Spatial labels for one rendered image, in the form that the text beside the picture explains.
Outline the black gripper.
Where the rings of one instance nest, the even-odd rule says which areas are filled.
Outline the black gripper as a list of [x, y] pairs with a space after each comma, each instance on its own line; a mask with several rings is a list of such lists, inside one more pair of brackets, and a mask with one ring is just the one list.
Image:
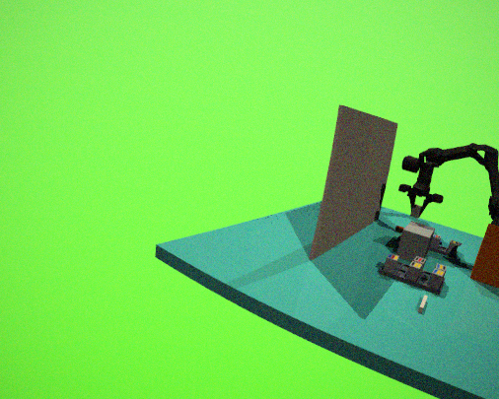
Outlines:
[[[420, 175], [418, 174], [418, 177], [417, 179], [421, 179], [421, 182], [429, 182], [428, 183], [428, 186], [430, 186], [430, 182], [432, 181], [432, 178], [431, 177], [426, 177], [426, 176], [423, 176], [423, 175]], [[408, 193], [406, 194], [406, 196], [409, 196], [409, 201], [410, 201], [410, 206], [412, 208], [412, 205], [415, 205], [415, 199], [416, 199], [416, 195], [415, 194], [412, 194], [411, 191], [412, 191], [412, 188], [410, 185], [407, 185], [405, 183], [401, 184], [399, 186], [399, 192], [402, 191], [402, 192], [406, 192], [408, 191]], [[444, 200], [444, 196], [442, 195], [439, 195], [437, 193], [434, 193], [433, 195], [432, 194], [429, 194], [428, 196], [426, 195], [423, 195], [423, 197], [426, 197], [426, 199], [424, 199], [424, 203], [423, 203], [423, 206], [421, 207], [420, 209], [420, 215], [422, 215], [424, 209], [426, 208], [426, 206], [429, 205], [429, 203], [443, 203], [443, 200]]]

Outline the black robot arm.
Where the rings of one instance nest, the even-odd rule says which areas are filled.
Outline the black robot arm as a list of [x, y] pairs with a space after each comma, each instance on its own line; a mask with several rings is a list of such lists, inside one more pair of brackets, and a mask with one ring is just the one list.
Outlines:
[[[484, 158], [477, 152], [484, 151]], [[426, 163], [424, 161], [426, 159]], [[450, 148], [442, 150], [440, 148], [429, 148], [427, 151], [422, 151], [419, 153], [419, 157], [415, 158], [410, 155], [404, 157], [401, 165], [402, 170], [415, 172], [418, 174], [431, 177], [434, 168], [439, 168], [440, 165], [451, 160], [459, 160], [463, 158], [473, 158], [479, 162], [480, 165], [485, 166], [489, 173], [489, 181], [491, 185], [492, 196], [489, 198], [489, 215], [491, 215], [491, 225], [499, 227], [499, 168], [498, 168], [498, 157], [499, 152], [497, 149], [492, 148], [487, 145], [477, 145], [471, 143], [466, 146], [459, 146], [455, 148]], [[429, 182], [428, 182], [429, 183]], [[412, 194], [418, 197], [423, 197], [423, 195], [428, 196], [430, 191], [430, 186], [428, 183], [421, 182], [421, 179], [412, 185]]]

